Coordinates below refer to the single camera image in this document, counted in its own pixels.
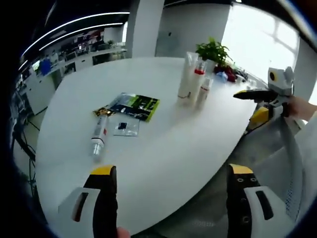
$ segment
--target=hand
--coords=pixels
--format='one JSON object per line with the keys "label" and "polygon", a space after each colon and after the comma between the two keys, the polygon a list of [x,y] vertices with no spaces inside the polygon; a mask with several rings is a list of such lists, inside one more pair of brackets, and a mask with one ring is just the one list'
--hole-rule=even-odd
{"label": "hand", "polygon": [[118,238],[130,238],[131,237],[129,232],[122,227],[117,228],[117,233],[118,233]]}
{"label": "hand", "polygon": [[317,110],[317,106],[294,96],[291,96],[288,106],[290,116],[306,121],[309,121]]}

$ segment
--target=green plant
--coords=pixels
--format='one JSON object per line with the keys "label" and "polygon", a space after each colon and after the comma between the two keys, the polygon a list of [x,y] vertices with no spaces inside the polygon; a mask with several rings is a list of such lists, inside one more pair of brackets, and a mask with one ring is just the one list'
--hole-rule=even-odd
{"label": "green plant", "polygon": [[226,58],[230,58],[226,51],[229,49],[220,42],[216,42],[212,37],[209,37],[208,43],[197,44],[196,47],[196,53],[198,53],[203,60],[212,60],[220,66],[226,65]]}
{"label": "green plant", "polygon": [[113,41],[113,40],[109,40],[109,41],[107,41],[107,44],[108,44],[109,46],[112,46],[112,45],[114,44],[114,41]]}

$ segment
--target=potted plant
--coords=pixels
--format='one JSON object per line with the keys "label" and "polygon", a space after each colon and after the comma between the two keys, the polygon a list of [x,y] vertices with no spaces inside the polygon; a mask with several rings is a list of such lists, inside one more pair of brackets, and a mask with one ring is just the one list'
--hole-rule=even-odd
{"label": "potted plant", "polygon": [[114,44],[114,41],[113,40],[109,40],[109,41],[107,41],[107,44],[109,45],[109,47],[111,48],[112,47],[112,45]]}
{"label": "potted plant", "polygon": [[223,46],[220,42],[216,42],[214,38],[209,37],[208,43],[201,43],[196,45],[196,53],[207,62],[206,72],[212,73],[216,64],[219,66],[225,66],[225,60],[230,58],[226,46]]}

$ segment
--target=blue item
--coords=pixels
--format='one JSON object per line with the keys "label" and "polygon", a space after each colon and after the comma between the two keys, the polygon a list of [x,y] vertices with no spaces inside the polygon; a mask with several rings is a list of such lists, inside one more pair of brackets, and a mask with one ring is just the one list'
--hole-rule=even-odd
{"label": "blue item", "polygon": [[47,75],[51,71],[51,61],[44,59],[40,63],[40,71],[43,76]]}
{"label": "blue item", "polygon": [[223,83],[227,82],[227,80],[228,80],[228,75],[227,75],[225,72],[218,72],[216,75],[221,78],[221,81],[222,81]]}

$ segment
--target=white tube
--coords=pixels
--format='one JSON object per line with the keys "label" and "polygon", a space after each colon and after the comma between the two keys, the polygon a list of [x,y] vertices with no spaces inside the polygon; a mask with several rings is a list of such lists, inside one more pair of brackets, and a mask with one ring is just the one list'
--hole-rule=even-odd
{"label": "white tube", "polygon": [[199,93],[200,86],[203,83],[205,78],[205,61],[200,61],[196,66],[194,71],[194,76],[191,82],[190,92],[189,92],[189,103],[190,105],[194,105],[197,100],[197,96]]}
{"label": "white tube", "polygon": [[193,52],[187,52],[185,56],[185,63],[183,67],[182,77],[180,80],[177,101],[181,104],[187,104],[188,94],[190,91],[191,80],[194,75],[194,70],[198,60],[198,54]]}
{"label": "white tube", "polygon": [[198,109],[201,109],[204,107],[209,91],[210,91],[210,80],[206,78],[203,85],[200,87],[199,94],[197,97],[196,107]]}
{"label": "white tube", "polygon": [[104,148],[105,143],[106,143],[107,122],[108,122],[108,116],[101,115],[98,117],[98,123],[96,125],[95,130],[94,130],[94,134],[91,138],[91,142],[93,144],[92,156],[95,159],[100,158],[100,155],[102,153],[102,149]]}

